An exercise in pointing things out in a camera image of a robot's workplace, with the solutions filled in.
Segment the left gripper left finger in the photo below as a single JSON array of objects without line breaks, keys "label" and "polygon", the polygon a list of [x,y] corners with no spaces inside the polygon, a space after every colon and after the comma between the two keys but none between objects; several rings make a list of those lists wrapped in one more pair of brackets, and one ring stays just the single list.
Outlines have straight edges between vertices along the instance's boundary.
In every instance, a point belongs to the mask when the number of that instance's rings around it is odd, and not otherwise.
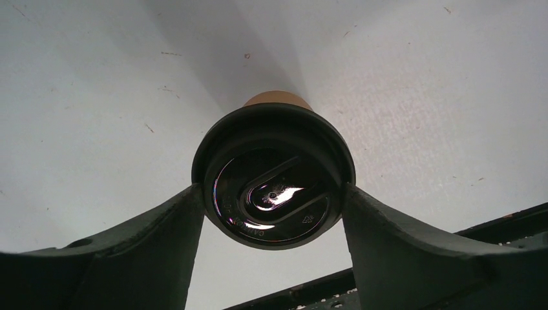
[{"label": "left gripper left finger", "polygon": [[2,309],[184,309],[204,221],[202,188],[70,243],[1,254]]}]

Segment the black plastic cup lid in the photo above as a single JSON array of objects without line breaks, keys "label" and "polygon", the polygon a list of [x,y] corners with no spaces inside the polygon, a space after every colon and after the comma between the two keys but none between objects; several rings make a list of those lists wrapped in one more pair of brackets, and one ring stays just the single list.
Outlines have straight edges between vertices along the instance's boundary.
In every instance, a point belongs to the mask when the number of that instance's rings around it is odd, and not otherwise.
[{"label": "black plastic cup lid", "polygon": [[342,213],[343,189],[356,181],[341,134],[326,119],[287,103],[259,103],[217,121],[191,170],[205,213],[226,236],[279,251],[307,244]]}]

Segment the brown paper coffee cup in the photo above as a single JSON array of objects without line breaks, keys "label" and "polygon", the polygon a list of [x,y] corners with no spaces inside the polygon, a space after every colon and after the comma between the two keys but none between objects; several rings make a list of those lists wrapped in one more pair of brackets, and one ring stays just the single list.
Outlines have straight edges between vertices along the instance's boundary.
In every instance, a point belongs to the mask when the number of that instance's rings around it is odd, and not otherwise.
[{"label": "brown paper coffee cup", "polygon": [[283,103],[313,111],[312,107],[302,97],[283,90],[261,92],[260,94],[250,98],[244,106],[249,107],[263,103]]}]

